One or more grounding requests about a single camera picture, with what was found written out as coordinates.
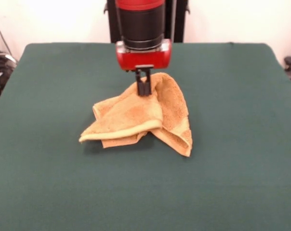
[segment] black cylindrical motor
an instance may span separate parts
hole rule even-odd
[[[160,46],[165,30],[165,0],[116,0],[125,46],[147,51]]]

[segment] green table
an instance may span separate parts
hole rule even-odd
[[[0,98],[0,231],[291,231],[291,81],[264,44],[174,44],[183,158],[78,143],[134,81],[113,44],[27,46]]]

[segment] orange towel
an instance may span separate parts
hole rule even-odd
[[[94,104],[96,121],[81,134],[80,142],[101,140],[103,147],[137,143],[148,132],[183,156],[190,156],[192,134],[184,96],[165,73],[151,75],[152,95],[137,95],[136,83],[120,96]]]

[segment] tabletop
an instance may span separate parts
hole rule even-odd
[[[0,98],[0,231],[291,231],[291,81],[264,44],[174,44],[190,158],[80,144],[134,81],[113,44],[30,44]]]

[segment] black cable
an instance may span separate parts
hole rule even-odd
[[[3,34],[2,34],[1,31],[0,31],[0,36],[1,36],[2,40],[3,40],[3,42],[4,42],[4,45],[5,45],[6,48],[7,48],[7,51],[9,52],[10,55],[12,55],[12,52],[11,52],[9,46],[7,45],[7,43],[6,43],[5,39],[4,39]]]

